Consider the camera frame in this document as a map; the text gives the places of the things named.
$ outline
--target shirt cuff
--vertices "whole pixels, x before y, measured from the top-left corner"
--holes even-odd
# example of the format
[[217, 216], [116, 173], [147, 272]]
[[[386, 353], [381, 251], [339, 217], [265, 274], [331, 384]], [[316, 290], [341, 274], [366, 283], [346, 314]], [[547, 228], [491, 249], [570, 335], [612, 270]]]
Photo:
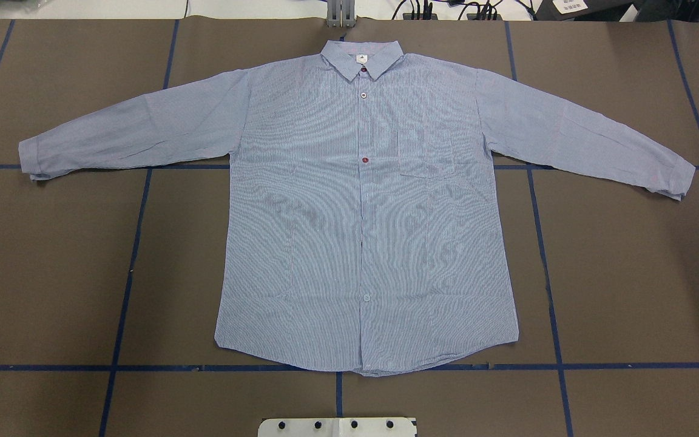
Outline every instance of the shirt cuff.
[[39, 160], [37, 158], [38, 146], [39, 140], [37, 140], [36, 137], [20, 141], [18, 144], [20, 169], [26, 174], [30, 174], [31, 179], [34, 179], [34, 175], [42, 174], [42, 169], [39, 167]]
[[680, 201], [690, 186], [692, 186], [692, 178], [694, 177], [694, 166], [687, 160], [679, 157], [674, 166], [674, 170], [670, 172], [669, 196]]

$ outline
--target white paper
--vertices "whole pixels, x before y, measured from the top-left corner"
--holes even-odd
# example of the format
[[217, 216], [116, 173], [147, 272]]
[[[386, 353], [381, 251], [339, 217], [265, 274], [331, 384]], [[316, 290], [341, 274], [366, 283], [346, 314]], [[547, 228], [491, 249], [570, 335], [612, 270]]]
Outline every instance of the white paper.
[[569, 14], [587, 8], [584, 0], [552, 0], [552, 2], [555, 3], [555, 8], [560, 11], [560, 14]]

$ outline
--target shirt collar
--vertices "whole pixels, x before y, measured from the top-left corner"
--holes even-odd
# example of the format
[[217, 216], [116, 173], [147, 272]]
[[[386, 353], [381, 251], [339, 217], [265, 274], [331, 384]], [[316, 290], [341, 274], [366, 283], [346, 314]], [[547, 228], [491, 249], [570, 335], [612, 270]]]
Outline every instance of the shirt collar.
[[[349, 55], [343, 47], [350, 46], [353, 53], [368, 52], [366, 64], [358, 64], [354, 55]], [[325, 61], [335, 67], [336, 71], [352, 81], [360, 72], [361, 67], [366, 67], [368, 74], [377, 80], [388, 71], [392, 64], [403, 56], [403, 50], [397, 41], [393, 42], [346, 42], [328, 41], [320, 52]]]

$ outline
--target shirt sleeve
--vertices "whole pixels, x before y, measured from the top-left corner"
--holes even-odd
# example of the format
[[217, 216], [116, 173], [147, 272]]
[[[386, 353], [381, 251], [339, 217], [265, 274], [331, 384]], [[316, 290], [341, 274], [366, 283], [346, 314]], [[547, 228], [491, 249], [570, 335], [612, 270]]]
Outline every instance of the shirt sleeve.
[[678, 201], [690, 188], [692, 164], [624, 124], [493, 72], [477, 70], [476, 91], [490, 151]]
[[20, 142], [32, 180], [75, 169], [125, 169], [222, 157], [241, 141], [249, 71], [144, 94]]

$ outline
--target shirt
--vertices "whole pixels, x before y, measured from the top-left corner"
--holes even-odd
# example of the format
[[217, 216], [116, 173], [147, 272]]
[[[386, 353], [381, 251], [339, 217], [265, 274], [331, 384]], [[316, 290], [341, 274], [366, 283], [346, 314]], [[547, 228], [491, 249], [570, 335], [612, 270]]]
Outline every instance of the shirt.
[[694, 174], [599, 113], [397, 42], [328, 41], [19, 144], [34, 180], [230, 154], [217, 345], [367, 376], [517, 340], [492, 152], [677, 200]]

